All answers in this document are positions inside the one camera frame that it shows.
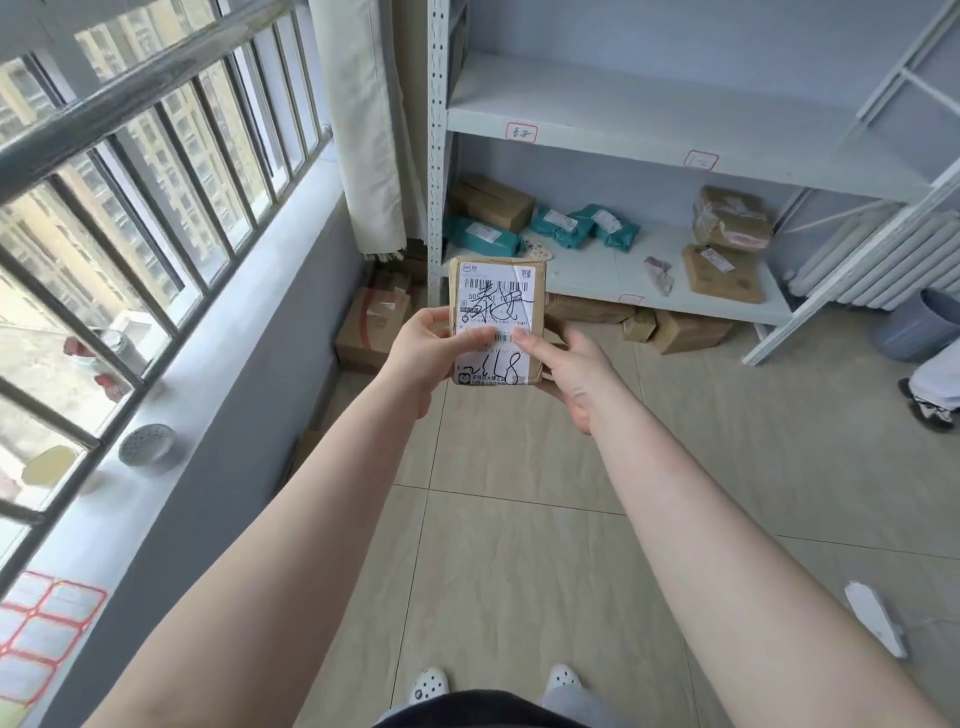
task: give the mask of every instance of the shelf board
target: shelf board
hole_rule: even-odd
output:
[[[644,225],[628,253],[607,248],[594,238],[588,239],[584,247],[577,250],[569,250],[541,236],[537,236],[537,239],[554,256],[546,264],[548,293],[599,301],[621,301],[771,326],[786,324],[791,318],[790,306],[783,298],[770,268],[762,261],[759,277],[766,295],[764,303],[741,303],[691,291],[682,258],[684,247],[693,242],[689,229],[657,223]],[[455,255],[473,254],[448,245],[444,275],[446,263]],[[674,280],[673,290],[669,296],[662,296],[650,280],[643,263],[647,255],[665,260],[673,266],[670,270]]]
[[[469,53],[447,127],[899,202],[929,190],[847,109],[553,61]]]

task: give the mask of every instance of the gray trash bin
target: gray trash bin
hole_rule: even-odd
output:
[[[898,361],[926,361],[960,337],[960,301],[923,288],[897,306],[871,337],[876,349]]]

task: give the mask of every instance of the window sill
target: window sill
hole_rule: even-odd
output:
[[[113,594],[342,199],[339,165],[318,159],[125,430],[148,423],[169,425],[184,453],[180,462],[166,473],[147,477],[122,465],[114,446],[92,476],[93,488],[67,510],[30,570]],[[95,627],[96,621],[22,726],[40,724]]]

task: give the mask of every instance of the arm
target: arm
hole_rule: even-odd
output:
[[[544,389],[592,434],[697,660],[739,728],[947,726],[880,643],[767,535],[639,402],[600,348],[515,330]]]
[[[417,417],[492,328],[417,313],[383,370],[143,644],[86,728],[292,725],[336,634]]]

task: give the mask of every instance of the white radiator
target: white radiator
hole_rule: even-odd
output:
[[[889,207],[848,218],[790,280],[794,296],[806,297],[848,255],[890,218]],[[869,273],[834,296],[838,303],[892,310],[918,288],[960,294],[960,213],[935,212],[891,242],[890,252]]]

